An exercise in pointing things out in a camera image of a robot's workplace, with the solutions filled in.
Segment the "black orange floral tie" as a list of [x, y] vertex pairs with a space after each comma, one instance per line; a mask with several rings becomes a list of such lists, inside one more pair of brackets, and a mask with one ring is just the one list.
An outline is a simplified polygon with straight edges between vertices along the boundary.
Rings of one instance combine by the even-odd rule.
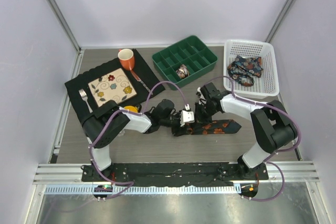
[[194, 122], [183, 127], [175, 127], [172, 128], [172, 134], [174, 136], [236, 134], [241, 128], [241, 125], [234, 120], [215, 120], [211, 123]]

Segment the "green divided organizer tray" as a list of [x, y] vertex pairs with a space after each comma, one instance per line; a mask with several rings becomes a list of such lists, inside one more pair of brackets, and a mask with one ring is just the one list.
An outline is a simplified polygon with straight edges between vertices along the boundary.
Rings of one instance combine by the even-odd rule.
[[[202, 40], [191, 35], [155, 53], [152, 60], [163, 80], [182, 88], [212, 71], [218, 57]], [[175, 72], [181, 64], [186, 65], [190, 72], [190, 76], [185, 79], [180, 79]]]

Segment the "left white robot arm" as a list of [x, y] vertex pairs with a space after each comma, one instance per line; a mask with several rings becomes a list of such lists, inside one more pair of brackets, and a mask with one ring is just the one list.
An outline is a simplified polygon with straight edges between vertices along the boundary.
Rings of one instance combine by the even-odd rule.
[[112, 141], [124, 134], [126, 130], [143, 134], [156, 132], [160, 126], [170, 127], [175, 134], [182, 127], [195, 122], [194, 112], [187, 104], [184, 109], [176, 111], [174, 103], [162, 100], [157, 106], [140, 113], [108, 102], [102, 109], [90, 113], [81, 125], [89, 142], [90, 165], [83, 165], [82, 181], [105, 182], [113, 180], [113, 165], [109, 146]]

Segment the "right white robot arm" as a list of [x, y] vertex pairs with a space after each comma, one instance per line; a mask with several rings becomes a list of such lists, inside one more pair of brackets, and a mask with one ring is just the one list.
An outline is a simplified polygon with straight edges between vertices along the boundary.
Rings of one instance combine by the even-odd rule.
[[246, 99], [230, 91], [221, 92], [211, 82], [198, 88], [196, 94], [201, 119], [221, 112], [251, 121], [256, 143], [237, 160], [237, 173], [242, 179], [250, 179], [282, 147], [300, 140], [298, 127], [277, 100], [265, 103]]

